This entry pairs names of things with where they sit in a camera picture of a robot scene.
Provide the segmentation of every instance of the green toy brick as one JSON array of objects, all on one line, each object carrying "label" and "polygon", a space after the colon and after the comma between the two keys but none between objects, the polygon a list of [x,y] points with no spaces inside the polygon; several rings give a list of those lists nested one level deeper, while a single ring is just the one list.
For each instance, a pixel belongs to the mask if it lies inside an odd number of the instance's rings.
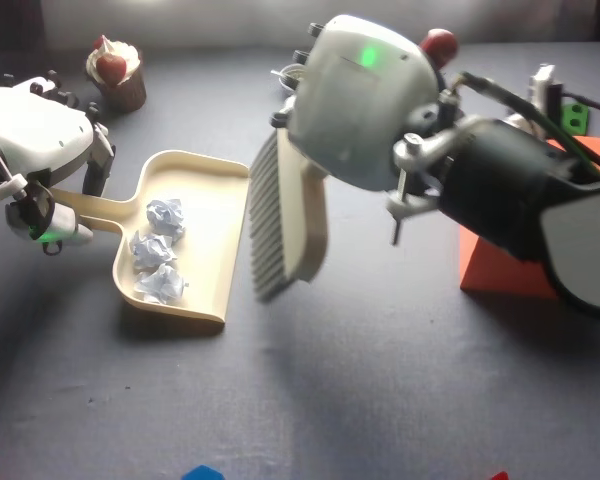
[{"label": "green toy brick", "polygon": [[562,106],[562,129],[571,135],[586,135],[589,124],[589,107],[581,103]]}]

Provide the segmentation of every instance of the cupcake wrapper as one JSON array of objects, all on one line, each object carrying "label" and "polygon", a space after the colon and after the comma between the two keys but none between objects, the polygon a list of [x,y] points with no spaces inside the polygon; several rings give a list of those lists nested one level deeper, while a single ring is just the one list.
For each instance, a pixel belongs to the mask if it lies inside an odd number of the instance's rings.
[{"label": "cupcake wrapper", "polygon": [[118,112],[135,112],[147,100],[147,90],[145,89],[144,78],[142,76],[142,63],[140,63],[138,69],[127,81],[114,88],[109,87],[105,83],[98,82],[88,74],[87,77],[98,87],[98,90],[100,90],[100,93],[106,99],[109,106]]}]

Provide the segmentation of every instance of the whipped cream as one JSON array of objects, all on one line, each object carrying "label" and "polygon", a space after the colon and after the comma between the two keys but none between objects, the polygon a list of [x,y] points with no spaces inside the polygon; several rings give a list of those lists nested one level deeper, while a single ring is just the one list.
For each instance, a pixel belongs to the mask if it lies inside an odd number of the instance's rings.
[{"label": "whipped cream", "polygon": [[131,78],[131,75],[140,67],[140,56],[136,47],[132,47],[123,42],[112,42],[108,38],[104,37],[102,45],[97,50],[91,52],[89,58],[87,58],[87,73],[98,83],[104,83],[100,75],[98,75],[98,69],[96,68],[96,62],[105,53],[111,53],[118,57],[124,58],[127,63],[127,73],[120,83],[124,83]]}]

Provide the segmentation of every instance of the blue block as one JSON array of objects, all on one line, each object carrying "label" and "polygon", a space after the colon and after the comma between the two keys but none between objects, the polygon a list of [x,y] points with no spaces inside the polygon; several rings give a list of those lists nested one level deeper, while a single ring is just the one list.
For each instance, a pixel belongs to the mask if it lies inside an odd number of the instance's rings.
[{"label": "blue block", "polygon": [[182,480],[224,480],[224,475],[205,465],[200,465],[182,477]]}]

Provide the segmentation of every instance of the gray table surface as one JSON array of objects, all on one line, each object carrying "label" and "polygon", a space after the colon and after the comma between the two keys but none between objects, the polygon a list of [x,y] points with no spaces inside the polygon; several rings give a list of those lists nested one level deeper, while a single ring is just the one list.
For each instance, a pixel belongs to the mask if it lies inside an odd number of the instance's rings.
[{"label": "gray table surface", "polygon": [[[250,164],[282,101],[269,70],[290,55],[146,52],[147,104],[106,115],[118,145],[106,195],[130,197],[163,149]],[[98,100],[82,58],[54,66]],[[450,72],[524,92],[541,62],[600,99],[595,44],[468,46]],[[43,63],[0,56],[0,73]],[[470,93],[465,105],[503,114]],[[600,136],[599,113],[591,127]],[[600,479],[600,323],[468,296],[453,222],[413,219],[391,248],[382,195],[327,189],[319,277],[256,303],[245,229],[223,331],[126,306],[114,235],[47,258],[0,208],[0,480],[179,479],[199,464],[230,480]]]}]

